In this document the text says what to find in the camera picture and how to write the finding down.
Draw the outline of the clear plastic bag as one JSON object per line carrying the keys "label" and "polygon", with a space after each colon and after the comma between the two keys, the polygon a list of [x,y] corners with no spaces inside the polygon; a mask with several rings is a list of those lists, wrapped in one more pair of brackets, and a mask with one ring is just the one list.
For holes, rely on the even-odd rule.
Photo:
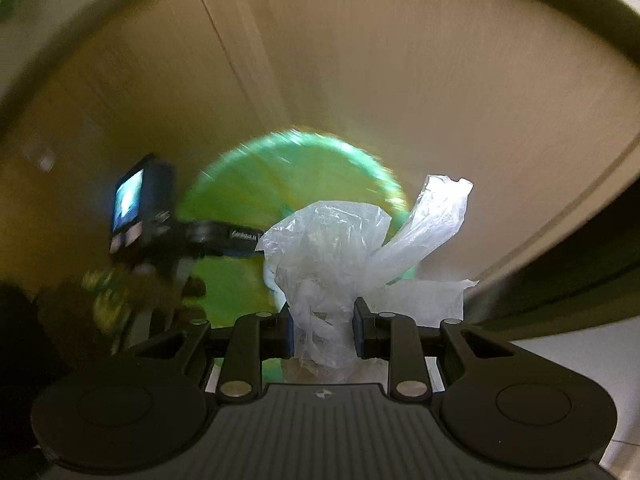
{"label": "clear plastic bag", "polygon": [[288,303],[294,354],[282,363],[286,382],[382,382],[381,359],[358,359],[352,332],[354,302],[374,313],[408,315],[436,327],[463,316],[471,280],[407,278],[459,232],[472,182],[431,176],[409,217],[388,236],[390,215],[366,203],[320,200],[272,226],[257,244],[265,267]]}

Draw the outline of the green trash bin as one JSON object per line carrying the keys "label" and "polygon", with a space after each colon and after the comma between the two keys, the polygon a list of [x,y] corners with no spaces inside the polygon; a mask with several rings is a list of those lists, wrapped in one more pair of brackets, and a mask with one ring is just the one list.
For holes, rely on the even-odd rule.
{"label": "green trash bin", "polygon": [[[318,200],[373,204],[392,218],[394,235],[408,218],[407,195],[372,155],[335,136],[288,130],[222,154],[200,172],[178,201],[182,221],[217,220],[268,230]],[[274,308],[262,277],[264,258],[205,258],[193,273],[206,285],[194,306],[215,327]]]}

